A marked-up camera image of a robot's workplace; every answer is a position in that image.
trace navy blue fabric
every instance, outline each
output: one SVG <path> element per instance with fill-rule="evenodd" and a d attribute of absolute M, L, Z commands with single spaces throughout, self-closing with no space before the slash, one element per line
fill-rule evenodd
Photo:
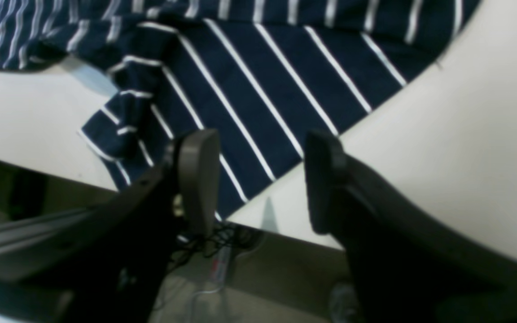
<path fill-rule="evenodd" d="M 416 78 L 478 0 L 42 3 L 0 0 L 0 69 L 70 53 L 113 80 L 80 135 L 118 188 L 172 138 L 217 128 L 227 217 L 301 162 L 307 131 L 339 135 Z"/>

